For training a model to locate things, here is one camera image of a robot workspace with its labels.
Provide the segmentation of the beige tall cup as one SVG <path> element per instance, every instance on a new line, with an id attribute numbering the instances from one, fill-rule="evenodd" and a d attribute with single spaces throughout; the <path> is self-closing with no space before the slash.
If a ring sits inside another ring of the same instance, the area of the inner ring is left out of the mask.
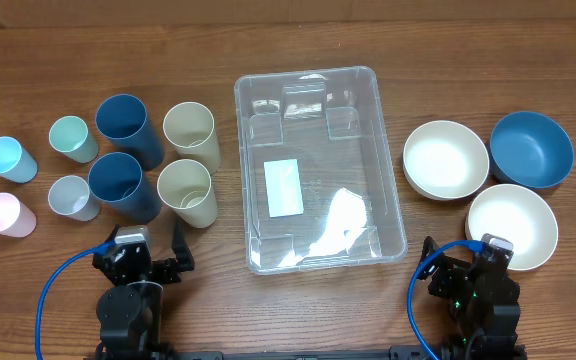
<path id="1" fill-rule="evenodd" d="M 198 102 L 183 102 L 164 117 L 163 132 L 182 158 L 202 163 L 210 174 L 221 165 L 216 123 L 211 111 Z"/>
<path id="2" fill-rule="evenodd" d="M 167 165 L 157 181 L 160 199 L 187 224 L 195 228 L 211 226 L 217 219 L 217 201 L 207 168 L 192 159 Z"/>

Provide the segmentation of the dark blue tall cup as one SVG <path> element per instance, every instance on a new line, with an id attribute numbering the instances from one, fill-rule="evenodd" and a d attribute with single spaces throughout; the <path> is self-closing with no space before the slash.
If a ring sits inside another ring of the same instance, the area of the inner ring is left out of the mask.
<path id="1" fill-rule="evenodd" d="M 154 220 L 161 201 L 139 162 L 124 152 L 97 159 L 88 173 L 91 193 L 139 224 Z"/>
<path id="2" fill-rule="evenodd" d="M 96 111 L 95 124 L 113 145 L 135 157 L 144 170 L 163 162 L 163 143 L 138 97 L 117 94 L 107 98 Z"/>

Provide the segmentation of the cream bowl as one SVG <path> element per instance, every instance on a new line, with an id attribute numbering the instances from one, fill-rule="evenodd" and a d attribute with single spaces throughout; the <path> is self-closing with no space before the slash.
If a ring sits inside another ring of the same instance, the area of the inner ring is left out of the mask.
<path id="1" fill-rule="evenodd" d="M 513 245 L 508 269 L 529 271 L 545 264 L 554 254 L 559 228 L 554 212 L 537 193 L 514 184 L 494 185 L 478 194 L 465 220 L 468 240 L 485 234 Z"/>
<path id="2" fill-rule="evenodd" d="M 439 201 L 474 194 L 490 171 L 482 139 L 467 126 L 449 120 L 427 122 L 412 131 L 402 160 L 411 187 L 422 196 Z"/>

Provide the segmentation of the grey small cup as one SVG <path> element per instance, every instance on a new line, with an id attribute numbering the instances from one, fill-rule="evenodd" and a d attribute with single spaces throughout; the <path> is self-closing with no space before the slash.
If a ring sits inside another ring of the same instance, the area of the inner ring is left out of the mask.
<path id="1" fill-rule="evenodd" d="M 55 181 L 48 193 L 48 203 L 56 214 L 83 222 L 94 219 L 101 209 L 88 183 L 76 175 Z"/>

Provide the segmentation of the pink small cup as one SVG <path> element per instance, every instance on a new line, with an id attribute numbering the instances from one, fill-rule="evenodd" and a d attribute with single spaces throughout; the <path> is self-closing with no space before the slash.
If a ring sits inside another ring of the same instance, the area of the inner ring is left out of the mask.
<path id="1" fill-rule="evenodd" d="M 11 193 L 0 192 L 0 235 L 22 238 L 37 224 L 35 214 Z"/>

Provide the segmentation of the mint green small cup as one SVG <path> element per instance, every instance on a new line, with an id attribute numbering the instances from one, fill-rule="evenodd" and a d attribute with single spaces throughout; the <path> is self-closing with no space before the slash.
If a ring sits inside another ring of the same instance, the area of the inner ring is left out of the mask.
<path id="1" fill-rule="evenodd" d="M 78 163 L 96 158 L 99 146 L 86 122 L 77 116 L 64 116 L 51 126 L 49 143 L 54 150 Z"/>

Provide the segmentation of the dark blue bowl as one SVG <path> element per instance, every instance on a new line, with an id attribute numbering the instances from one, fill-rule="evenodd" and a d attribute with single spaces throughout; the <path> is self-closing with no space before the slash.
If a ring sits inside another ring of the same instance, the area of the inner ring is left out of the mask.
<path id="1" fill-rule="evenodd" d="M 493 128 L 488 148 L 491 172 L 497 180 L 531 189 L 558 186 L 575 163 L 568 133 L 552 118 L 537 112 L 504 116 Z"/>

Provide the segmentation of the light blue small cup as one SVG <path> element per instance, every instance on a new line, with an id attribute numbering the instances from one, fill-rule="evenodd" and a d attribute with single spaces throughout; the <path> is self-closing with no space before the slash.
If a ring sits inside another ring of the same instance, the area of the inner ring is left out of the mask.
<path id="1" fill-rule="evenodd" d="M 0 136 L 0 177 L 16 183 L 27 183 L 38 173 L 34 158 L 10 136 Z"/>

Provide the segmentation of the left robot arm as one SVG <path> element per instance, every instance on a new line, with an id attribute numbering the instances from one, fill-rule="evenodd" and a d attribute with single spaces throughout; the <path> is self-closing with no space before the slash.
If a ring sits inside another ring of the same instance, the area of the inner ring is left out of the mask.
<path id="1" fill-rule="evenodd" d="M 116 226 L 93 255 L 92 265 L 113 284 L 98 300 L 97 359 L 175 359 L 177 352 L 160 340 L 163 289 L 179 283 L 195 261 L 181 222 L 173 225 L 174 256 L 154 260 L 145 225 Z"/>

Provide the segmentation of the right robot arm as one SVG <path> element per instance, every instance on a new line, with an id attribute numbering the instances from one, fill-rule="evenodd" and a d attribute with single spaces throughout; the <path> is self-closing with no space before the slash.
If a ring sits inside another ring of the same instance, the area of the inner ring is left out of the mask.
<path id="1" fill-rule="evenodd" d="M 511 242 L 485 234 L 480 241 L 459 240 L 444 246 L 425 238 L 419 264 L 406 297 L 409 323 L 427 357 L 439 359 L 525 359 L 517 343 L 521 315 L 520 286 L 508 275 Z M 431 280 L 428 292 L 449 301 L 458 332 L 433 349 L 421 334 L 413 312 L 418 280 Z"/>

